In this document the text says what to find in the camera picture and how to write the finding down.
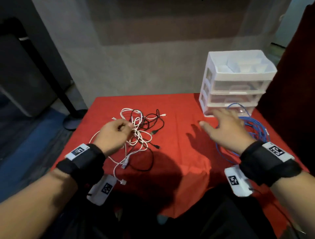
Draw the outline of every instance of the table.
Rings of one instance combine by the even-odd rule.
[[[195,204],[208,189],[226,183],[224,169],[232,166],[218,154],[215,143],[200,129],[200,120],[209,122],[213,127],[218,123],[215,118],[203,116],[198,98],[199,93],[98,97],[53,168],[71,150],[82,143],[88,143],[112,117],[120,118],[121,109],[139,109],[144,114],[155,113],[159,109],[161,114],[167,115],[163,117],[164,128],[153,135],[152,143],[160,146],[160,149],[150,147],[154,152],[153,168],[149,172],[138,172],[129,166],[126,169],[118,167],[117,177],[125,179],[127,184],[124,186],[117,183],[114,189],[150,201],[161,214],[176,218]],[[273,143],[294,155],[257,110],[252,116],[267,128]],[[112,157],[116,161],[121,160],[124,151],[120,150]],[[151,153],[147,150],[130,157],[129,162],[144,169],[149,167],[150,157]],[[105,173],[112,174],[114,166],[112,161],[106,160]],[[255,187],[262,193],[255,196],[279,237],[287,222],[272,202],[280,205],[267,187]]]

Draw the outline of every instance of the white cable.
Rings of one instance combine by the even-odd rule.
[[[116,162],[116,161],[113,160],[111,157],[109,157],[110,160],[113,161],[113,162],[116,164],[115,167],[114,167],[114,170],[113,170],[113,175],[114,175],[114,177],[115,177],[118,181],[120,181],[120,183],[123,184],[123,185],[126,184],[126,181],[123,180],[123,179],[120,180],[120,179],[118,179],[118,178],[116,177],[116,174],[115,174],[116,168],[118,167],[118,165],[122,165],[122,168],[124,169],[124,168],[128,165],[129,157],[130,157],[132,154],[135,154],[135,153],[137,153],[137,152],[146,151],[147,148],[148,148],[148,143],[152,140],[152,135],[151,135],[150,133],[148,133],[148,132],[146,132],[146,131],[143,131],[143,130],[138,130],[138,128],[139,128],[139,126],[141,125],[142,120],[143,120],[142,112],[139,111],[139,110],[133,110],[133,109],[130,109],[130,108],[123,108],[123,109],[121,110],[121,112],[120,112],[121,118],[126,119],[126,118],[124,117],[124,115],[123,115],[123,112],[127,112],[127,111],[131,111],[131,112],[133,111],[133,112],[135,112],[135,113],[137,113],[137,114],[140,114],[140,117],[135,117],[135,118],[134,118],[134,117],[131,115],[131,123],[135,126],[135,127],[132,129],[132,131],[133,131],[133,133],[134,133],[135,140],[134,140],[134,141],[129,141],[129,142],[126,141],[126,143],[128,143],[130,146],[135,146],[138,142],[140,142],[141,147],[140,147],[140,149],[138,149],[138,150],[136,150],[136,151],[133,151],[133,152],[131,152],[131,153],[129,153],[129,154],[127,155],[127,145],[126,145],[126,143],[125,143],[125,145],[123,146],[123,147],[125,148],[125,158],[124,158],[123,160],[121,160],[120,162]],[[147,120],[154,120],[154,119],[156,119],[156,118],[157,118],[157,116],[156,116],[156,117],[153,117],[153,118],[146,118],[146,119],[147,119]],[[92,138],[90,139],[90,142],[89,142],[89,143],[92,142],[92,140],[93,140],[93,138],[95,137],[95,135],[97,135],[99,132],[100,132],[100,131],[96,132],[96,133],[92,136]],[[149,139],[149,140],[144,140],[143,137],[142,137],[142,133],[145,133],[145,134],[149,135],[149,136],[150,136],[150,139]]]

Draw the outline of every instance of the dark pants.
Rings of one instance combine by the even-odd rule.
[[[73,199],[44,238],[276,238],[263,211],[253,197],[236,197],[229,185],[209,190],[194,206],[165,225],[156,213],[141,210],[142,202],[129,202],[121,221],[110,201],[99,207]]]

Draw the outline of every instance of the plastic drawer organizer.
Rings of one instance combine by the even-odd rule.
[[[260,50],[208,53],[199,102],[206,117],[212,110],[240,103],[251,114],[277,69]],[[241,107],[233,107],[247,116]]]

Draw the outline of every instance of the stand base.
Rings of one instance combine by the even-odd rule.
[[[79,118],[74,118],[71,115],[66,116],[62,122],[63,127],[66,130],[75,131],[77,129],[78,125],[81,123],[81,120],[83,119],[83,117],[87,111],[88,111],[87,109],[78,110],[77,112],[79,114]]]

